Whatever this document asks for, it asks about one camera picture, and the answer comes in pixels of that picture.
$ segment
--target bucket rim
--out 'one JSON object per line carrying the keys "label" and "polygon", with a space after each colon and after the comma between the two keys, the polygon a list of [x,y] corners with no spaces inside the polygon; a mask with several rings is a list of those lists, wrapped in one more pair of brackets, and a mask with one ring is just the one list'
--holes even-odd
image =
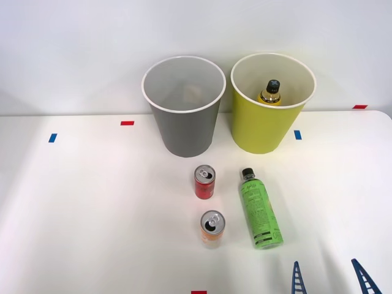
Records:
{"label": "bucket rim", "polygon": [[[242,92],[238,89],[237,85],[235,85],[235,82],[234,82],[234,79],[233,79],[233,73],[234,73],[234,71],[235,71],[235,69],[236,69],[236,67],[237,67],[238,64],[240,64],[240,63],[241,63],[242,61],[244,61],[245,59],[248,59],[248,58],[251,58],[251,57],[257,56],[257,55],[278,55],[278,56],[281,56],[281,57],[285,57],[285,58],[291,59],[291,60],[297,62],[298,64],[301,64],[301,65],[310,73],[310,75],[311,75],[312,78],[313,78],[314,87],[313,87],[312,93],[309,95],[309,97],[308,97],[307,99],[303,100],[302,102],[297,103],[297,104],[293,104],[293,105],[288,105],[288,106],[272,106],[272,105],[262,104],[262,103],[260,103],[260,102],[257,102],[257,101],[255,101],[255,100],[253,100],[253,99],[250,99],[247,95],[245,95],[244,93],[242,93]],[[253,104],[256,104],[256,105],[258,105],[258,106],[265,107],[265,108],[272,108],[272,109],[291,109],[291,108],[296,108],[296,107],[299,107],[299,106],[301,106],[301,105],[304,105],[306,102],[308,102],[309,100],[312,99],[312,97],[313,97],[313,95],[314,95],[314,93],[315,93],[315,91],[316,91],[316,88],[317,88],[317,80],[316,80],[316,77],[315,77],[313,71],[311,71],[311,69],[310,69],[305,63],[303,63],[303,62],[299,61],[298,59],[296,59],[296,58],[294,58],[294,57],[291,57],[291,56],[289,56],[289,55],[285,55],[285,54],[281,54],[281,53],[274,53],[274,52],[260,52],[260,53],[254,53],[254,54],[247,55],[247,56],[241,58],[241,59],[240,59],[239,61],[237,61],[237,62],[235,63],[235,65],[233,66],[232,72],[230,73],[230,80],[232,81],[232,85],[233,85],[235,91],[236,91],[239,95],[241,95],[243,98],[245,98],[245,99],[248,100],[249,102],[251,102],[251,103],[253,103]]]}
{"label": "bucket rim", "polygon": [[[157,67],[159,64],[162,64],[162,63],[164,63],[164,62],[167,62],[167,61],[172,60],[172,59],[177,59],[177,58],[199,59],[199,60],[201,60],[201,61],[204,61],[204,62],[207,62],[207,63],[211,64],[212,66],[214,66],[214,67],[219,71],[219,73],[222,75],[222,78],[223,78],[223,87],[222,87],[222,91],[220,92],[220,94],[219,94],[212,102],[210,102],[209,104],[204,105],[204,106],[202,106],[202,107],[195,108],[195,109],[190,109],[190,110],[172,110],[172,109],[165,108],[165,107],[162,107],[162,106],[156,104],[155,102],[153,102],[153,101],[147,96],[146,91],[145,91],[145,80],[146,80],[147,75],[150,73],[150,71],[152,71],[152,70],[153,70],[155,67]],[[141,80],[141,91],[142,91],[142,93],[143,93],[144,98],[148,101],[148,103],[150,103],[150,105],[152,105],[152,106],[154,106],[155,108],[158,108],[158,109],[160,109],[160,110],[162,110],[162,111],[166,111],[166,112],[170,112],[170,113],[193,113],[193,112],[198,112],[198,111],[202,111],[202,110],[204,110],[204,109],[207,109],[207,108],[209,108],[210,106],[214,105],[216,102],[218,102],[218,101],[221,99],[221,97],[223,96],[223,94],[224,94],[224,92],[225,92],[225,90],[226,90],[226,84],[227,84],[227,82],[226,82],[226,76],[225,76],[225,74],[223,73],[223,70],[222,70],[219,66],[217,66],[215,63],[213,63],[212,61],[210,61],[210,60],[208,60],[208,59],[205,59],[205,58],[202,58],[202,57],[193,56],[193,55],[178,55],[178,56],[173,56],[173,57],[169,57],[169,58],[163,59],[163,60],[161,60],[161,61],[159,61],[159,62],[153,64],[153,65],[146,71],[146,73],[145,73],[144,76],[143,76],[143,79]]]}

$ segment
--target blue tape marker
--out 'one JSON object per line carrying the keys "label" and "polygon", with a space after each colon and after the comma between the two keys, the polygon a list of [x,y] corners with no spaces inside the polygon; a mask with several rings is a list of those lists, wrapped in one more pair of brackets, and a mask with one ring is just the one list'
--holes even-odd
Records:
{"label": "blue tape marker", "polygon": [[302,140],[301,132],[300,132],[300,131],[295,130],[295,131],[294,131],[294,135],[295,135],[295,138],[296,138],[297,140]]}
{"label": "blue tape marker", "polygon": [[56,140],[57,134],[51,134],[49,138],[49,143],[54,143]]}

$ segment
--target can lid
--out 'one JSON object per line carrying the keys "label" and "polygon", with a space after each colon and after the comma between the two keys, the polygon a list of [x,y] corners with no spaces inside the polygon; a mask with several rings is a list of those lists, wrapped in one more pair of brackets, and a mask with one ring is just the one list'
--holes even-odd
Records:
{"label": "can lid", "polygon": [[195,170],[195,179],[199,183],[209,184],[215,180],[215,170],[209,165],[201,165]]}
{"label": "can lid", "polygon": [[279,92],[279,87],[281,86],[281,83],[278,80],[270,80],[268,82],[266,91],[275,94]]}
{"label": "can lid", "polygon": [[209,235],[219,235],[226,226],[226,220],[223,215],[216,210],[209,210],[202,215],[200,225],[204,232]]}

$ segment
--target green bottle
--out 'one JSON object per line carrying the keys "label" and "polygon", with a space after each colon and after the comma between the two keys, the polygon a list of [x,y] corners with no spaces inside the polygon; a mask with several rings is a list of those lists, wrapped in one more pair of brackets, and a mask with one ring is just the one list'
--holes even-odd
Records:
{"label": "green bottle", "polygon": [[283,238],[263,182],[255,178],[253,169],[243,170],[241,194],[256,248],[272,248]]}

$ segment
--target blue ladder-shaped object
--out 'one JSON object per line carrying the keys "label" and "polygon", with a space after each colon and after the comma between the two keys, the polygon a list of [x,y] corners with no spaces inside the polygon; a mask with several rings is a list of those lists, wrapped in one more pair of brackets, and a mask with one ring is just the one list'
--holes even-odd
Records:
{"label": "blue ladder-shaped object", "polygon": [[365,271],[365,269],[361,266],[361,264],[354,258],[351,259],[351,262],[354,266],[356,276],[360,282],[362,294],[382,294],[378,286],[376,286],[375,282],[372,280],[370,275]]}
{"label": "blue ladder-shaped object", "polygon": [[295,293],[306,294],[304,280],[302,280],[300,265],[298,264],[298,262],[294,263],[293,268],[292,294]]}

